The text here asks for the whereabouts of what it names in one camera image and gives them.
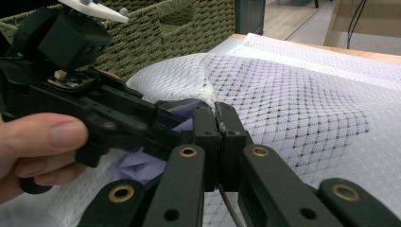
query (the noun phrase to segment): human hand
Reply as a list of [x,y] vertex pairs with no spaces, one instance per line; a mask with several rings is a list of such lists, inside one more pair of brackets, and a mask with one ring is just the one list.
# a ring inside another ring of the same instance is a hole
[[36,113],[0,120],[0,203],[23,193],[19,178],[34,177],[38,185],[75,180],[85,169],[75,162],[76,150],[87,137],[85,125],[69,115]]

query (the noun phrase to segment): screw hole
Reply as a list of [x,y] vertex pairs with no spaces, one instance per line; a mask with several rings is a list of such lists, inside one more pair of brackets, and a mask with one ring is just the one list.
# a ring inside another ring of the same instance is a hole
[[189,158],[197,155],[197,151],[193,148],[184,148],[180,150],[180,154],[182,157]]
[[104,50],[105,47],[106,47],[105,45],[98,46],[96,51],[101,52]]
[[137,128],[138,130],[147,130],[147,129],[148,129],[148,126],[147,126],[146,124],[139,123],[138,125],[136,125],[136,128]]
[[112,202],[124,202],[134,194],[133,187],[129,184],[118,185],[109,193],[109,200]]
[[316,219],[316,217],[317,217],[316,213],[309,208],[302,208],[300,210],[300,213],[304,218],[307,218],[307,219]]
[[264,157],[269,155],[269,151],[265,148],[254,148],[252,150],[253,154],[259,157]]
[[331,188],[333,190],[333,193],[342,198],[343,200],[346,201],[359,201],[360,200],[360,196],[358,194],[358,192],[345,184],[341,184],[341,183],[337,183],[334,184]]
[[168,221],[174,221],[180,217],[180,213],[176,209],[169,209],[165,211],[165,219]]
[[92,51],[94,51],[94,47],[93,46],[88,46],[84,51],[83,51],[83,54],[84,55],[89,55],[89,54],[91,54],[92,53]]
[[103,126],[104,126],[105,128],[107,128],[107,129],[113,129],[113,128],[115,128],[114,122],[111,122],[111,121],[109,121],[109,122],[104,122],[104,123],[103,123]]

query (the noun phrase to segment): wicker basket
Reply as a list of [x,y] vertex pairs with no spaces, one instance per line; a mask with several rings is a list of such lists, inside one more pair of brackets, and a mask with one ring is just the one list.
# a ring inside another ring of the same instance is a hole
[[[95,66],[127,80],[140,69],[165,59],[206,52],[235,30],[234,0],[104,0],[119,11],[126,8],[127,24],[108,23],[112,44]],[[31,12],[0,19],[9,42]]]

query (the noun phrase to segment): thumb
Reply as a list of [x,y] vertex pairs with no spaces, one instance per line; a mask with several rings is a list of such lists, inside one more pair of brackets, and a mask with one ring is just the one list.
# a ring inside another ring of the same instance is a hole
[[37,113],[0,125],[0,160],[53,155],[85,144],[88,131],[73,116]]

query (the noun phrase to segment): white part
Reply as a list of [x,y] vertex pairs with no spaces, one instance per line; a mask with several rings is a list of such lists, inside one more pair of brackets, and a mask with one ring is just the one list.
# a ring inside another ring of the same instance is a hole
[[128,17],[121,15],[117,11],[107,8],[101,4],[93,3],[92,1],[88,5],[82,4],[79,0],[59,0],[59,2],[88,16],[94,16],[121,23],[127,23],[129,20]]
[[127,16],[128,15],[127,8],[121,8],[120,11],[118,11],[118,12],[123,16]]
[[54,72],[54,77],[56,79],[65,79],[65,77],[67,77],[67,73],[62,70],[57,70]]

